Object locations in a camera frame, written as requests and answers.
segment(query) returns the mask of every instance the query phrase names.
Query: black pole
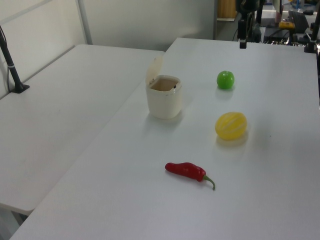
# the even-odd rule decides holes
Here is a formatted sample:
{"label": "black pole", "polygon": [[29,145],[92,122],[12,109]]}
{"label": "black pole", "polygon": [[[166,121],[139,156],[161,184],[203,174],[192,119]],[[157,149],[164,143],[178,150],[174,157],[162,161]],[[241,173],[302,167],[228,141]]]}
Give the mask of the black pole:
{"label": "black pole", "polygon": [[11,58],[10,52],[8,50],[7,43],[5,41],[5,37],[4,37],[1,30],[0,30],[0,47],[1,47],[1,50],[3,53],[3,56],[5,58],[6,64],[8,65],[11,76],[12,76],[14,83],[15,83],[15,88],[13,90],[11,90],[11,92],[16,93],[16,94],[20,94],[23,91],[25,91],[26,89],[28,89],[29,86],[22,84],[22,82],[20,81],[15,64],[14,64],[14,62]]}
{"label": "black pole", "polygon": [[319,26],[320,26],[320,13],[318,9],[315,17],[315,22],[314,22],[314,27],[312,30],[310,42],[304,47],[305,53],[318,54],[317,37],[319,32]]}

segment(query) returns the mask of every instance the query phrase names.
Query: pepper stem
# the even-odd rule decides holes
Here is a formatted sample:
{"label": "pepper stem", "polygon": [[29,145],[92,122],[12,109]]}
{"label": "pepper stem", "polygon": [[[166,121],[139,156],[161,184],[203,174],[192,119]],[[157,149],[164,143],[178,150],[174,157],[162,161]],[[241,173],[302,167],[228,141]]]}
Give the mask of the pepper stem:
{"label": "pepper stem", "polygon": [[216,190],[216,184],[215,184],[214,181],[212,181],[207,175],[204,175],[202,179],[211,182],[211,183],[213,184],[212,190],[213,190],[213,191]]}

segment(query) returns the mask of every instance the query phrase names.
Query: red chili pepper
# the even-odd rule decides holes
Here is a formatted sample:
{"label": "red chili pepper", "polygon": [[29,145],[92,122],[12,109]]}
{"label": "red chili pepper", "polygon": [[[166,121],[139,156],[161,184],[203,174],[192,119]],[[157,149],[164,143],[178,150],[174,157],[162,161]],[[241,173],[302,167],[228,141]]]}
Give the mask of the red chili pepper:
{"label": "red chili pepper", "polygon": [[207,175],[206,171],[203,170],[201,167],[196,166],[190,162],[184,163],[172,163],[169,162],[165,165],[165,169],[173,174],[178,174],[190,179],[195,179],[198,182],[202,180],[209,181],[213,184],[213,191],[216,189],[216,185],[214,181],[212,181]]}

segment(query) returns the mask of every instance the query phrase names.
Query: cup lid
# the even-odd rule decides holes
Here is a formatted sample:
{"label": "cup lid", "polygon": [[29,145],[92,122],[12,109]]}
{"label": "cup lid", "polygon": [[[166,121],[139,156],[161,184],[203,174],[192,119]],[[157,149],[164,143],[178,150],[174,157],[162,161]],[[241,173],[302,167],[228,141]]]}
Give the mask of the cup lid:
{"label": "cup lid", "polygon": [[148,86],[152,84],[155,78],[159,75],[162,67],[163,57],[157,56],[153,62],[150,64],[148,70],[146,71],[145,83]]}

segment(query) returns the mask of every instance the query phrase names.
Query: yellow device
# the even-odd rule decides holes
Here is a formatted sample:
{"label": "yellow device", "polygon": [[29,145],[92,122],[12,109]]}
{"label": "yellow device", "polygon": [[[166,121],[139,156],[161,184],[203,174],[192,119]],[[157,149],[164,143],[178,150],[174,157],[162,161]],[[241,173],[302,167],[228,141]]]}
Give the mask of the yellow device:
{"label": "yellow device", "polygon": [[281,21],[281,22],[279,22],[279,28],[293,30],[293,29],[295,29],[295,24],[290,21]]}

